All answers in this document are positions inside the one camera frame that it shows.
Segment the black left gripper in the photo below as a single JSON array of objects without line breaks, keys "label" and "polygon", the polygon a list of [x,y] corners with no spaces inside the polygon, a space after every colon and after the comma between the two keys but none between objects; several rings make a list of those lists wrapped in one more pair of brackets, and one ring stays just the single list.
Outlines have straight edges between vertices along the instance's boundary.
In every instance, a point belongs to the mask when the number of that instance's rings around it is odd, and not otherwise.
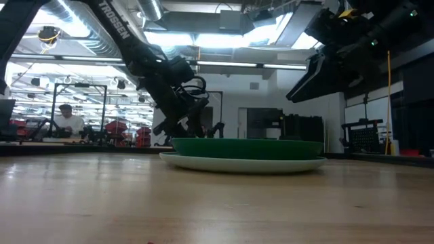
[{"label": "black left gripper", "polygon": [[153,128],[158,136],[164,132],[173,138],[204,138],[205,132],[201,125],[201,112],[208,105],[207,98],[200,98],[196,102],[186,102],[180,98],[158,102],[158,108],[165,119]]}]

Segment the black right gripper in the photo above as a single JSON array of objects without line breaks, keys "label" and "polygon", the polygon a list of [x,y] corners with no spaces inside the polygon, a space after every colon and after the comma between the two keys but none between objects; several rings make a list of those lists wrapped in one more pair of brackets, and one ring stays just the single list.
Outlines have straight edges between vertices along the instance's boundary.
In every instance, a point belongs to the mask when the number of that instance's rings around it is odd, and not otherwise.
[{"label": "black right gripper", "polygon": [[307,59],[306,73],[287,93],[291,102],[304,102],[343,92],[380,76],[380,67],[369,49],[345,46],[337,52],[318,52]]}]

